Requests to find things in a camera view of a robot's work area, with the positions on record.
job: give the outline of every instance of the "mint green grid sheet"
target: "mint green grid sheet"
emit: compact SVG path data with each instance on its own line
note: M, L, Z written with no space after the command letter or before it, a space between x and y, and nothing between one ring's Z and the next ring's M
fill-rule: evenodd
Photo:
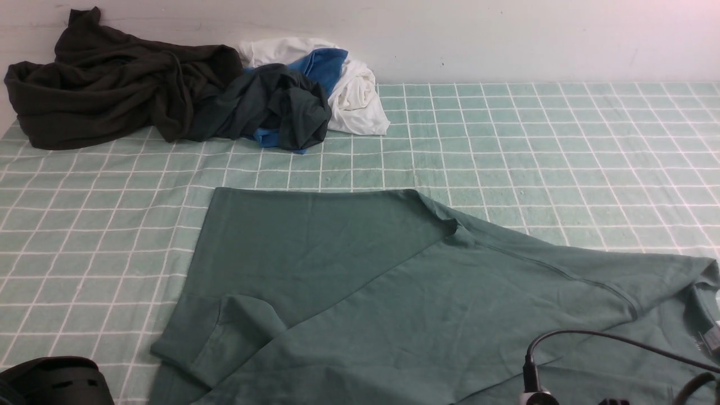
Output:
M307 155L166 143L146 128L79 151L0 139L0 366L80 355L143 404L148 353L215 187L412 187L554 244L718 257L720 85L379 86L384 137L329 133Z

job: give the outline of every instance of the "bed sheet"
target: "bed sheet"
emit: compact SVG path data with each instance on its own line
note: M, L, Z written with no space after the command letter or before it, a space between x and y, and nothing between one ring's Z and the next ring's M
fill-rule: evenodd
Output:
M97 361L142 404L215 187L416 188L555 244L718 257L720 85L381 85L384 137L306 155L156 130L79 151L0 138L0 366Z

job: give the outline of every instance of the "t-shirt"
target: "t-shirt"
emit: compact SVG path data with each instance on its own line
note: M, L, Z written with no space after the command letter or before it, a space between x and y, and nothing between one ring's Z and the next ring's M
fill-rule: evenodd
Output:
M711 363L718 285L712 259L555 246L414 190L218 188L150 405L514 404L528 344L563 328ZM668 404L700 373L577 335L535 359L561 404Z

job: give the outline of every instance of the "black object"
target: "black object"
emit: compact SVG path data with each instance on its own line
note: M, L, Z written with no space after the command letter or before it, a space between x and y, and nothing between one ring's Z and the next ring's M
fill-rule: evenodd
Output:
M628 339L626 337L604 333L604 332L598 332L598 331L591 331L591 330L585 330L585 329L560 329L557 331L551 331L546 334L542 334L535 338L530 343L530 346L528 346L528 352L525 355L525 364L523 365L523 383L525 385L525 393L526 395L529 393L545 393L543 392L543 388L540 385L540 378L538 376L538 369L535 365L535 359L533 357L533 351L535 350L535 347L542 342L543 340L554 336L556 334L589 334L593 336L599 336L599 337L606 337L608 339L617 340L623 343L632 344L633 346L637 346L644 350L649 350L650 352L657 353L658 355L668 357L670 359L684 362L685 364L694 365L697 368L702 368L707 371L711 371L713 373L720 373L720 368L715 367L713 365L707 365L702 362L697 362L692 359L688 359L683 356L676 355L671 352L667 352L662 349L658 349L656 347L650 346L645 343L641 343L638 341L635 341L633 339ZM684 404L687 399L690 397L692 393L697 391L701 386L711 382L715 381L715 377L710 373L704 373L700 374L694 379L692 379L689 383L685 385L685 387L682 389L682 391L678 394L678 396L673 401L673 404ZM600 405L629 405L629 402L623 399L606 399L603 402L600 403Z
M8 67L10 103L35 148L93 146L146 125L175 141L203 88L225 88L243 73L231 47L142 40L99 22L97 7L72 10L54 63Z
M0 380L0 405L25 405L25 398L8 383Z
M84 357L41 357L0 373L16 391L12 405L114 405L97 364Z
M603 399L599 405L630 405L625 399Z
M688 381L687 384L685 384L685 386L682 390L680 390L675 399L672 400L672 405L685 405L685 403L688 402L688 399L690 399L690 397L695 393L695 391L699 390L700 387L704 386L707 383L716 383L715 398L717 403L718 384L715 379L715 375L712 375L711 373L702 373L700 375L697 375L692 380Z
M258 128L278 129L278 147L306 149L325 139L331 111L328 95L299 71L273 63L260 66L223 91L208 86L195 104L187 139L252 137Z

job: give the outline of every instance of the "t-shirt seam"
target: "t-shirt seam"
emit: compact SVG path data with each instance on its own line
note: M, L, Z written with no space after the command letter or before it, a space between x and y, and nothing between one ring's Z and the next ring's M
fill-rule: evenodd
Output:
M546 262L543 262L543 261L537 260L537 259L532 259L532 258L530 258L530 257L523 256L522 254L518 254L518 253L515 253L515 252L510 252L510 251L505 250L505 249L503 249L503 248L500 248L500 247L497 247L497 246L493 246L493 245L491 245L491 244L483 243L483 242L481 242L481 241L478 241L477 239L475 239L475 240L476 240L476 242L477 242L480 246L484 246L484 247L487 247L488 249L495 250L495 251L500 252L500 253L502 253L502 254L505 254L505 255L508 255L508 256L511 256L511 257L515 257L516 259L522 259L522 260L526 260L527 262L532 262L532 263L535 263L535 264L539 264L539 265L541 265L541 266L543 266L543 267L545 267L545 268L547 268L547 269L550 269L550 270L553 270L553 271L559 273L560 275L562 275L563 277L566 277L566 278L569 279L569 280L574 280L574 281L583 282L583 283L585 283L585 284L592 285L592 286L599 287L599 288L602 288L602 289L604 289L604 290L607 290L607 291L613 293L613 295L619 297L621 300L627 302L627 304L630 306L631 315L632 315L632 320L635 321L635 320L638 319L639 311L638 311L637 306L635 305L634 300L632 300L631 297L629 297L627 294L625 294L624 291L622 291L622 290L620 290L620 289L618 289L618 288L615 288L615 287L612 286L612 285L605 284L604 282L599 282L599 281L594 281L594 280L588 280L588 279L586 279L586 278L577 277L577 276L573 275L572 273L569 273L569 272L566 272L566 271L564 271L564 270L561 270L561 269L558 268L557 266L554 266L554 265L552 265L552 264L550 264L550 263L546 263Z

